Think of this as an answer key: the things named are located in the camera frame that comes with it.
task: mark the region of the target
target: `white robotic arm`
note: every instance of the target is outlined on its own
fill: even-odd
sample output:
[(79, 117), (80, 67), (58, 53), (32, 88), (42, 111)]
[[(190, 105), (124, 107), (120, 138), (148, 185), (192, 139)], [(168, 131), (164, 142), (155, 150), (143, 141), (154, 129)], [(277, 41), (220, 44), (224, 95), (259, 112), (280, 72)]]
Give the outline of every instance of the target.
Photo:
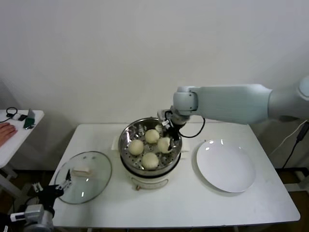
[(309, 76), (280, 90), (258, 84), (179, 87), (171, 109), (158, 112), (161, 121), (167, 124), (168, 119), (172, 125), (184, 125), (191, 115), (240, 124), (258, 123), (267, 118), (309, 118)]

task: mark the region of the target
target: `glass lid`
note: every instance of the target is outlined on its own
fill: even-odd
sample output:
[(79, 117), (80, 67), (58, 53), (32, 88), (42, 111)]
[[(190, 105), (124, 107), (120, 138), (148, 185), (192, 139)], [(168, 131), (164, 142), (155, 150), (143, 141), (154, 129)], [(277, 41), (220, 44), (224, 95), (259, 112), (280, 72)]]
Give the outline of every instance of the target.
[(60, 168), (55, 179), (56, 185), (66, 179), (68, 170), (72, 185), (60, 199), (70, 204), (81, 204), (97, 197), (105, 189), (112, 175), (112, 164), (103, 153), (80, 153)]

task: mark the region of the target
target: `floor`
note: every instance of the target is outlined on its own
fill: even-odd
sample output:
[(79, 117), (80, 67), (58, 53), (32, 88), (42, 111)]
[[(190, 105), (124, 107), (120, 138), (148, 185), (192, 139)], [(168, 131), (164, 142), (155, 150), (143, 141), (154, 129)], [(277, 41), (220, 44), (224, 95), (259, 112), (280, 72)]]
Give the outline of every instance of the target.
[[(53, 176), (51, 171), (34, 171), (34, 172), (18, 172), (18, 177), (12, 179), (11, 182), (17, 187), (22, 188), (25, 183), (40, 182), (42, 186), (49, 184), (50, 179)], [(297, 177), (292, 172), (281, 171), (279, 176), (283, 183), (296, 183)], [(28, 193), (29, 196), (34, 195), (34, 191), (31, 190)], [(255, 227), (238, 227), (240, 232), (246, 231), (259, 231), (259, 232), (309, 232), (309, 195), (306, 192), (293, 192), (290, 193), (295, 205), (297, 206), (301, 219), (298, 222), (273, 224), (267, 226), (255, 226)], [(2, 191), (0, 194), (0, 212), (7, 213), (11, 208), (13, 199), (6, 192)], [(86, 232), (86, 229), (68, 229), (69, 232)], [(130, 229), (129, 232), (233, 232), (233, 227), (221, 227), (221, 228), (194, 228), (194, 229), (151, 229), (151, 230), (136, 230)], [(112, 230), (112, 229), (93, 229), (93, 232), (126, 232), (126, 230)]]

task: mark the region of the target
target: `steamed bun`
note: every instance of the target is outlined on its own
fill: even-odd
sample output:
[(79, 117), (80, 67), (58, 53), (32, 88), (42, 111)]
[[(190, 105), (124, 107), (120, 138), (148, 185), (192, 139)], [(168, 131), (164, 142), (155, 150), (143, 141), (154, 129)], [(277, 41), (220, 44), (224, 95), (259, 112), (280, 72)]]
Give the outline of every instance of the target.
[(157, 132), (154, 129), (148, 130), (145, 133), (146, 142), (149, 144), (155, 144), (156, 142), (158, 142), (159, 138), (160, 138), (159, 132)]
[(144, 144), (141, 140), (135, 139), (129, 145), (129, 152), (133, 156), (138, 156), (144, 151)]
[(161, 138), (158, 141), (158, 149), (163, 154), (167, 154), (171, 151), (169, 150), (169, 141), (170, 141), (170, 138), (168, 137)]
[(143, 156), (141, 163), (145, 169), (155, 169), (159, 164), (159, 158), (155, 153), (149, 152)]

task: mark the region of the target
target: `small white table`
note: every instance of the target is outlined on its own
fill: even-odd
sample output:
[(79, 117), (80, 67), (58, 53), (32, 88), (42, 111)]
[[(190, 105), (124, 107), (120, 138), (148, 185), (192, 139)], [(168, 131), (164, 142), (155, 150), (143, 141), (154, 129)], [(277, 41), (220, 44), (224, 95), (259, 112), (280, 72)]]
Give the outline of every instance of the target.
[[(126, 176), (116, 151), (114, 136), (127, 124), (92, 124), (77, 127), (57, 169), (85, 151), (106, 154), (112, 163), (108, 186), (95, 199), (83, 204), (55, 201), (56, 227), (82, 228), (180, 228), (253, 225), (296, 221), (300, 214), (251, 128), (230, 123), (208, 123), (189, 140), (191, 158), (181, 159), (174, 176), (163, 188), (136, 191)], [(193, 135), (201, 124), (188, 123), (182, 130)], [(256, 180), (244, 193), (215, 189), (200, 175), (195, 153), (204, 140), (227, 139), (249, 152), (256, 167)]]
[[(35, 114), (35, 124), (38, 124), (43, 118), (44, 112), (42, 110), (34, 110), (33, 112)], [(28, 115), (28, 110), (18, 110), (18, 113)], [(0, 110), (0, 120), (3, 121), (6, 118), (6, 111)], [(18, 132), (0, 147), (0, 168), (8, 175), (7, 178), (0, 175), (0, 186), (15, 198), (19, 198), (22, 195), (22, 191), (9, 181), (11, 177), (17, 177), (17, 173), (12, 170), (9, 161), (35, 128), (25, 130), (23, 128), (25, 121), (10, 119), (6, 122), (14, 125)]]

